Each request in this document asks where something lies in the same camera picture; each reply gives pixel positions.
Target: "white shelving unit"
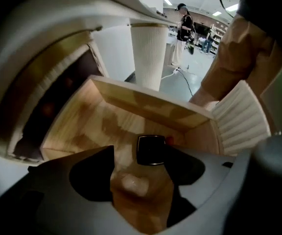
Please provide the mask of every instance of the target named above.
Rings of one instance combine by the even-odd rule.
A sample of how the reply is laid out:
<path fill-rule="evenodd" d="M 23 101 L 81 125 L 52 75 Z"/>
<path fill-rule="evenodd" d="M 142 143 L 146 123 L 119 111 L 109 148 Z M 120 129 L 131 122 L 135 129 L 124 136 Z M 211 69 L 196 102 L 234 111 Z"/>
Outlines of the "white shelving unit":
<path fill-rule="evenodd" d="M 216 35 L 214 37 L 214 42 L 211 45 L 214 49 L 211 48 L 210 52 L 213 54 L 216 54 L 219 42 L 221 41 L 222 37 L 224 36 L 226 32 L 220 28 L 217 28 L 217 27 L 214 27 L 214 28 L 216 30 Z"/>

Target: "red object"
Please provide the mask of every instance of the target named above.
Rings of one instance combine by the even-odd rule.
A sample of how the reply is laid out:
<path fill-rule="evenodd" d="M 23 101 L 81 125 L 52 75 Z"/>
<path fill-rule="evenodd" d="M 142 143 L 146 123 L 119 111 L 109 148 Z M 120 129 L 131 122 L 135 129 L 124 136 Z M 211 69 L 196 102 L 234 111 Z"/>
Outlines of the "red object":
<path fill-rule="evenodd" d="M 175 142 L 174 142 L 174 137 L 167 137 L 166 138 L 166 144 L 168 145 L 174 145 Z"/>

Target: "white pants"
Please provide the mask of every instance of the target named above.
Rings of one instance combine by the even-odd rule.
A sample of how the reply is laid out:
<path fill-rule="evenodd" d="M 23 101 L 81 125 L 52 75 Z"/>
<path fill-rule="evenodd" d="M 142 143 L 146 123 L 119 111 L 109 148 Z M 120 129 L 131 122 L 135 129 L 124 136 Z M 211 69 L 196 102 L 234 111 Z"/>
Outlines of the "white pants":
<path fill-rule="evenodd" d="M 171 64 L 177 67 L 181 65 L 182 53 L 184 52 L 186 42 L 177 39 L 175 44 L 174 53 L 171 58 Z"/>

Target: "black sleeve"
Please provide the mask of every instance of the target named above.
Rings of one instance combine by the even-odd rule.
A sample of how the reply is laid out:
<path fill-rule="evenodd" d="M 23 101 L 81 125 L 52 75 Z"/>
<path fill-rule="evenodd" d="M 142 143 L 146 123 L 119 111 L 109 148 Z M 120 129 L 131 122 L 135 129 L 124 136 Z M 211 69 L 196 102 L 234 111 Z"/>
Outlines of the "black sleeve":
<path fill-rule="evenodd" d="M 188 27 L 190 29 L 192 29 L 192 19 L 190 16 L 186 17 L 186 19 L 184 20 L 182 26 Z"/>

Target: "brown wall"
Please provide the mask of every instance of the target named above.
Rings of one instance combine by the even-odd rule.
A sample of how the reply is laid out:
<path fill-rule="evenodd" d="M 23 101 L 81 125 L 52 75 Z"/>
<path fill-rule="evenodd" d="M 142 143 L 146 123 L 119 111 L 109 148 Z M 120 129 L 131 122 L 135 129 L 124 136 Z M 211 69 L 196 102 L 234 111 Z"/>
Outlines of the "brown wall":
<path fill-rule="evenodd" d="M 165 13 L 165 15 L 167 16 L 167 18 L 171 21 L 175 21 L 175 22 L 180 22 L 181 20 L 181 16 L 179 14 L 178 11 L 175 11 L 175 9 L 168 9 L 168 8 L 164 8 L 163 12 Z M 212 24 L 214 24 L 217 28 L 223 29 L 225 30 L 226 27 L 228 27 L 227 24 L 222 23 L 220 21 L 217 21 L 213 18 L 201 15 L 201 14 L 197 14 L 194 12 L 190 11 L 190 15 L 192 16 L 193 22 L 197 22 L 199 24 L 204 24 L 207 27 L 210 27 Z"/>

